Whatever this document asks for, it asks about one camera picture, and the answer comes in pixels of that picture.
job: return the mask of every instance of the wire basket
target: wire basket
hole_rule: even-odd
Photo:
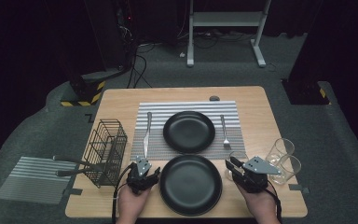
[[[126,144],[127,135],[117,119],[100,120],[84,153],[86,161],[100,167],[85,173],[95,186],[100,188],[117,183]]]

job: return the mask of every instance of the glass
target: glass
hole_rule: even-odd
[[[292,155],[295,151],[295,145],[286,138],[279,138],[275,141],[271,151],[266,157],[269,164],[276,166],[284,155]]]
[[[271,180],[279,185],[285,184],[290,178],[298,174],[301,170],[301,162],[292,155],[281,157],[278,166],[281,171],[279,175],[270,175]]]
[[[232,151],[227,157],[228,161],[229,161],[230,157],[235,157],[239,161],[242,161],[242,162],[247,162],[249,160],[248,156],[246,156],[246,153],[244,151]],[[238,170],[239,172],[241,172],[243,174],[243,169],[242,168],[237,167],[237,166],[234,166],[234,167],[235,167],[236,170]],[[232,181],[232,172],[230,170],[228,170],[228,169],[225,170],[225,176],[226,176],[227,179]]]

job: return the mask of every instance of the black plate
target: black plate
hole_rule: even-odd
[[[212,121],[195,111],[183,111],[171,116],[164,125],[164,139],[173,149],[182,153],[196,153],[214,140]]]
[[[199,155],[181,155],[161,172],[159,192],[176,213],[193,217],[210,211],[222,194],[222,178],[209,160]]]

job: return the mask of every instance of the gray placemat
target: gray placemat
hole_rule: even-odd
[[[58,204],[71,177],[57,177],[55,172],[75,167],[67,161],[21,157],[0,188],[0,199]]]
[[[172,115],[182,111],[197,111],[207,116],[215,127],[215,137],[208,148],[199,155],[209,160],[227,159],[233,150],[245,151],[240,120],[235,101],[216,102],[172,102],[172,103],[140,103],[132,142],[131,160],[144,155],[144,137],[147,127],[147,112],[152,112],[153,118],[150,129],[147,159],[150,161],[165,161],[180,155],[170,148],[164,140],[162,131],[164,124]],[[225,116],[227,139],[231,150],[223,147],[224,134],[220,115]]]

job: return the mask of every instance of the fork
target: fork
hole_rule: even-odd
[[[225,147],[225,149],[231,149],[231,145],[229,144],[228,139],[227,139],[225,116],[220,115],[220,119],[222,120],[223,133],[225,135],[225,141],[223,142],[223,146]]]

